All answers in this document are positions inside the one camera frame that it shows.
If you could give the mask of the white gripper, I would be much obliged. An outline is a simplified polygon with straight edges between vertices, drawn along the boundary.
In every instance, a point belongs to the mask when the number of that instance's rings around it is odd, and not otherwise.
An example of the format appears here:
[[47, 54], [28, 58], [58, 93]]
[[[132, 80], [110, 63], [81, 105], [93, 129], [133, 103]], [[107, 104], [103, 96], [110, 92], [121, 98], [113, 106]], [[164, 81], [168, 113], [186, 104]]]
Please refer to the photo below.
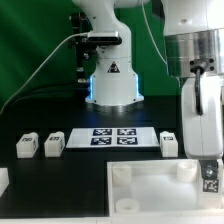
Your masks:
[[200, 160], [204, 180], [216, 180], [218, 162], [223, 155], [221, 78], [203, 76], [200, 80], [202, 114], [196, 110], [195, 79], [189, 78], [182, 88], [182, 128], [185, 153]]

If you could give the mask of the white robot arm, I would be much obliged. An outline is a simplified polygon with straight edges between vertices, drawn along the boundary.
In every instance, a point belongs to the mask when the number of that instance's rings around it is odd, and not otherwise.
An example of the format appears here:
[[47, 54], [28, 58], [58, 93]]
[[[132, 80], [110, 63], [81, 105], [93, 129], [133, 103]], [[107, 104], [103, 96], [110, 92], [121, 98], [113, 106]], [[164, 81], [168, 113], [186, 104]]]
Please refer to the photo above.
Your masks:
[[[97, 47], [86, 101], [102, 109], [129, 107], [143, 99], [132, 69], [131, 32], [116, 8], [150, 0], [72, 0], [90, 20], [86, 42]], [[168, 74], [185, 80], [182, 128], [186, 156], [197, 159], [205, 180], [218, 178], [223, 156], [221, 92], [224, 83], [224, 0], [161, 0], [165, 14]]]

